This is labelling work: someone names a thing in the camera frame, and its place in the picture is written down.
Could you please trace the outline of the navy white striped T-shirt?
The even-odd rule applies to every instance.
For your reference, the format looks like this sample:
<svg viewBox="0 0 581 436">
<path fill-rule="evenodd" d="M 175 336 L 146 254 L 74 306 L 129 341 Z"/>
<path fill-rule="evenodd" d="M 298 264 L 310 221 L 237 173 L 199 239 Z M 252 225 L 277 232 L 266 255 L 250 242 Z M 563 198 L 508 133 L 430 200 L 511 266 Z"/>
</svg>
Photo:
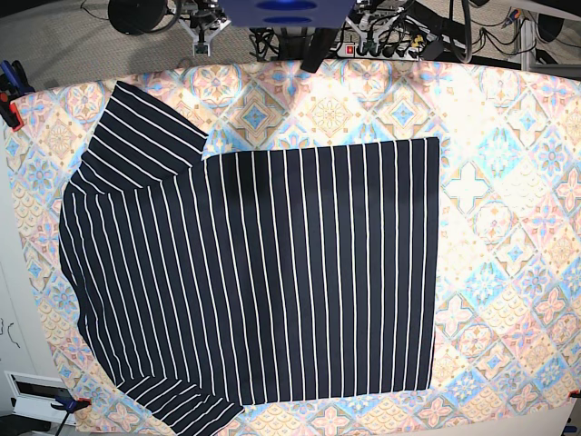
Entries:
<svg viewBox="0 0 581 436">
<path fill-rule="evenodd" d="M 426 390 L 438 139 L 205 143 L 120 82 L 64 190 L 61 270 L 114 385 L 178 435 L 248 405 Z"/>
</svg>

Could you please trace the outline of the white power strip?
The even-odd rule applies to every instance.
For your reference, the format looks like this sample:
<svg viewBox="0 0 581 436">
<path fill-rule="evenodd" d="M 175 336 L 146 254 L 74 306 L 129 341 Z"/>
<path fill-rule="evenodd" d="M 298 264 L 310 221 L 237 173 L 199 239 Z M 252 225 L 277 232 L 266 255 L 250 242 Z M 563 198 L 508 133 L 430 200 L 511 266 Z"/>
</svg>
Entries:
<svg viewBox="0 0 581 436">
<path fill-rule="evenodd" d="M 421 59 L 423 48 L 423 45 L 417 45 L 410 40 L 395 41 L 385 45 L 343 42 L 335 49 L 335 56 L 341 59 L 418 61 Z"/>
</svg>

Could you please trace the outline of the black round stool base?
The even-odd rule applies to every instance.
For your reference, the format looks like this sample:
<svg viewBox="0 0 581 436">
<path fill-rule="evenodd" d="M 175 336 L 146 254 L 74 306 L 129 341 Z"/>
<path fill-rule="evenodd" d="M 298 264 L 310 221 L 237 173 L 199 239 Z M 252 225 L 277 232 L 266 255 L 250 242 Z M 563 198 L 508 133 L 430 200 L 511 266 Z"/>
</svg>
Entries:
<svg viewBox="0 0 581 436">
<path fill-rule="evenodd" d="M 119 33 L 144 35 L 155 30 L 167 12 L 164 0 L 110 0 L 109 22 Z"/>
</svg>

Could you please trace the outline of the patterned floral tablecloth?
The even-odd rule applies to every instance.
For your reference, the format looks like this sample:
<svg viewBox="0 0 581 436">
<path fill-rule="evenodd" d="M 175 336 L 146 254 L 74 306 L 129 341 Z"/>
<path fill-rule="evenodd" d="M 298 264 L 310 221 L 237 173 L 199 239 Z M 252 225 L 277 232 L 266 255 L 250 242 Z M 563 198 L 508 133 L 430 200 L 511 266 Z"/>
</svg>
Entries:
<svg viewBox="0 0 581 436">
<path fill-rule="evenodd" d="M 198 66 L 130 83 L 211 136 L 245 147 L 435 136 L 441 225 L 435 387 L 425 393 L 252 406 L 229 435 L 469 430 L 570 404 L 580 385 L 580 85 L 445 63 Z M 90 82 L 17 103 L 1 130 L 1 371 L 55 377 L 92 401 L 83 431 L 162 431 L 108 382 L 74 328 L 57 214 L 113 90 Z"/>
</svg>

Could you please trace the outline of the blue orange clamp lower left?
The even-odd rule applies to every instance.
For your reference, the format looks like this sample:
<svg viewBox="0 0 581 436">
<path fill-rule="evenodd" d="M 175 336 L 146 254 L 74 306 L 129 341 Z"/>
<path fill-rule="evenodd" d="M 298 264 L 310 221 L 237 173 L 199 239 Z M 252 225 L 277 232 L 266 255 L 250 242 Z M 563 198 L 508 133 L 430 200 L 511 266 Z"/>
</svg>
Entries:
<svg viewBox="0 0 581 436">
<path fill-rule="evenodd" d="M 55 403 L 51 404 L 51 408 L 56 411 L 63 411 L 64 418 L 62 424 L 65 425 L 69 416 L 77 411 L 89 407 L 92 403 L 88 399 L 74 399 L 73 397 L 56 396 L 54 398 Z"/>
</svg>

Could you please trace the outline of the blue orange clamp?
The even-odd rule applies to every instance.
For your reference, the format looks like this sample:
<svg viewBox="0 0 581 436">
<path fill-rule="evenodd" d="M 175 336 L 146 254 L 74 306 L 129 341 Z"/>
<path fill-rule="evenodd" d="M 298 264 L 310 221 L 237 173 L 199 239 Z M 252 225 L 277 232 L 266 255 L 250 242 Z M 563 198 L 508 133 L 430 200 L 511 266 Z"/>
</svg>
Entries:
<svg viewBox="0 0 581 436">
<path fill-rule="evenodd" d="M 7 60 L 1 62 L 1 116 L 14 132 L 24 126 L 15 100 L 34 92 L 35 89 L 29 84 L 25 70 L 18 60 L 12 63 Z"/>
<path fill-rule="evenodd" d="M 55 403 L 51 404 L 51 408 L 56 411 L 63 411 L 64 418 L 62 424 L 65 425 L 69 416 L 77 411 L 89 407 L 92 403 L 88 399 L 74 399 L 73 397 L 56 396 L 54 398 Z"/>
</svg>

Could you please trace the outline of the blue orange clamp upper left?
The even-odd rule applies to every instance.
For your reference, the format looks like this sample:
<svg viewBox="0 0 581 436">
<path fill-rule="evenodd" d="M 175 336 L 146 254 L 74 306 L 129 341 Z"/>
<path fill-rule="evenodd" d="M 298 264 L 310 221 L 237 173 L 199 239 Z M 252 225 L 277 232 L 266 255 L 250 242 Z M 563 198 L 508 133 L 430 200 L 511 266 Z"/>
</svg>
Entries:
<svg viewBox="0 0 581 436">
<path fill-rule="evenodd" d="M 15 100 L 34 92 L 35 89 L 29 84 L 25 70 L 18 60 L 12 63 L 7 60 L 1 62 L 1 116 L 14 132 L 24 126 Z"/>
</svg>

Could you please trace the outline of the black mounting post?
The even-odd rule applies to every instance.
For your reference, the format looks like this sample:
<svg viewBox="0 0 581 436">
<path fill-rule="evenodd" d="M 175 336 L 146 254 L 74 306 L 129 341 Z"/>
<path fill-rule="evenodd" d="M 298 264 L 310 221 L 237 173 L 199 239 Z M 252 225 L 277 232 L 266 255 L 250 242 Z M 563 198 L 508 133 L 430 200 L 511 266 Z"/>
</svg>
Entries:
<svg viewBox="0 0 581 436">
<path fill-rule="evenodd" d="M 316 28 L 300 69 L 315 74 L 330 52 L 337 36 L 338 28 Z"/>
</svg>

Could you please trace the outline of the white wall vent box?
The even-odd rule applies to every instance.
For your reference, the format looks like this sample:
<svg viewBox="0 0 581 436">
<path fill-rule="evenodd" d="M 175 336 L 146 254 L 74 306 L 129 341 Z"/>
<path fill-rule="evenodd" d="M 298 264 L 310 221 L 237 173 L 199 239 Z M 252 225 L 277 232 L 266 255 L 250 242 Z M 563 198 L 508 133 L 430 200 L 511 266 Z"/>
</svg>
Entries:
<svg viewBox="0 0 581 436">
<path fill-rule="evenodd" d="M 15 415 L 51 423 L 64 419 L 65 412 L 52 407 L 57 396 L 70 397 L 60 379 L 22 372 L 4 371 L 4 374 L 15 399 Z"/>
</svg>

